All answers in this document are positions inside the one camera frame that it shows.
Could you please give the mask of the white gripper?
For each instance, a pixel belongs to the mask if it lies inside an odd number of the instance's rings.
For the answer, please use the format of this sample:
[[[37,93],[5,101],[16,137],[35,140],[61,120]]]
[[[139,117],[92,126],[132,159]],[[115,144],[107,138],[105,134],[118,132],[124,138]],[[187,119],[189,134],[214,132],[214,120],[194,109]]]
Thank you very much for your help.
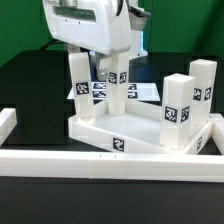
[[[112,57],[108,55],[127,52],[131,47],[131,26],[126,1],[42,2],[52,37],[69,43],[69,54],[80,53],[80,47],[99,52],[96,54],[97,79],[106,80],[112,62]]]

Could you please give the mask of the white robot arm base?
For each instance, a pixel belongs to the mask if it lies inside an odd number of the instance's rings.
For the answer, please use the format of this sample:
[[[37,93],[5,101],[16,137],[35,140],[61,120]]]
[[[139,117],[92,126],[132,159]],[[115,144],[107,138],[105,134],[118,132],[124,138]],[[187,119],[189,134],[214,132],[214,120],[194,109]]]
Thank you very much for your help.
[[[129,59],[136,59],[139,57],[147,56],[148,52],[143,49],[143,32],[132,31],[132,44],[129,50]]]

